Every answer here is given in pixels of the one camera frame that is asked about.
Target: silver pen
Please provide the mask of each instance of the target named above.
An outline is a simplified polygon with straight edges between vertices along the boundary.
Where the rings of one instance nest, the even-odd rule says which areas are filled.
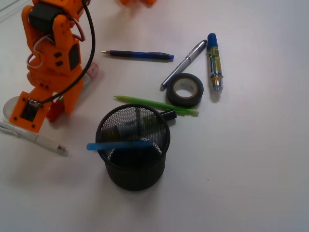
[[[189,64],[205,49],[207,44],[206,40],[203,40],[195,48],[186,56],[186,58],[178,65],[178,67],[165,79],[164,82],[161,84],[160,90],[163,91],[166,89],[167,83],[169,82],[170,78],[178,73],[181,73]]]
[[[64,146],[59,145],[58,143],[50,139],[39,136],[28,130],[4,122],[2,120],[0,120],[0,130],[7,133],[11,133],[17,137],[23,137],[31,142],[34,142],[35,144],[38,144],[48,150],[54,151],[62,156],[67,156],[69,154],[69,150],[67,150]]]

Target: tape roll center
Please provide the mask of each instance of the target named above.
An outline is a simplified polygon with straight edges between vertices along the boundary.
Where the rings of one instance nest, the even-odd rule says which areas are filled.
[[[174,83],[173,91],[180,98],[191,98],[197,94],[197,84],[187,78],[181,78]]]

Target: white pen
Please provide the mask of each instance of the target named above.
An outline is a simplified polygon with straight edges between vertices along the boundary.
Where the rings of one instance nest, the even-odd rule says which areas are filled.
[[[2,120],[0,120],[0,130],[14,134],[17,137],[23,137],[27,140],[30,140],[31,142],[34,142],[35,144],[38,144],[48,150],[54,151],[60,155],[67,156],[69,154],[69,150],[67,150],[64,146],[59,145],[58,143],[52,140],[39,136],[28,130],[4,122]]]

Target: orange robot part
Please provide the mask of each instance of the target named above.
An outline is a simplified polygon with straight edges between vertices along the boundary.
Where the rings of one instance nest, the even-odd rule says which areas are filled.
[[[129,2],[131,2],[131,0],[120,0],[121,1],[121,3],[123,4],[123,5],[126,5],[126,4],[128,4]],[[153,4],[155,4],[155,2],[156,2],[156,0],[142,0],[143,2],[145,2],[145,3],[147,3],[148,5],[153,5]]]
[[[81,73],[81,57],[79,40],[74,38],[71,28],[74,23],[69,18],[77,21],[83,13],[80,0],[33,0],[34,6],[26,6],[22,11],[22,21],[29,49],[35,58],[29,62],[27,74],[29,82],[34,86],[30,93],[22,92],[10,122],[32,132],[39,132],[51,102],[43,105],[37,104],[49,97],[54,92],[61,92],[69,86]],[[49,33],[39,30],[41,22],[34,27],[29,15],[38,15],[42,11],[55,14],[52,18]],[[79,81],[71,90],[64,94],[65,111],[69,115],[74,110],[78,97],[83,89],[83,80]]]

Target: blue plastic stick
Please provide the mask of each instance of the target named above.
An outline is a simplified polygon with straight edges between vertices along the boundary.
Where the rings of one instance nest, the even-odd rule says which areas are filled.
[[[112,150],[124,148],[139,148],[152,146],[153,142],[149,141],[132,141],[132,142],[113,142],[113,143],[97,143],[87,144],[88,151]]]

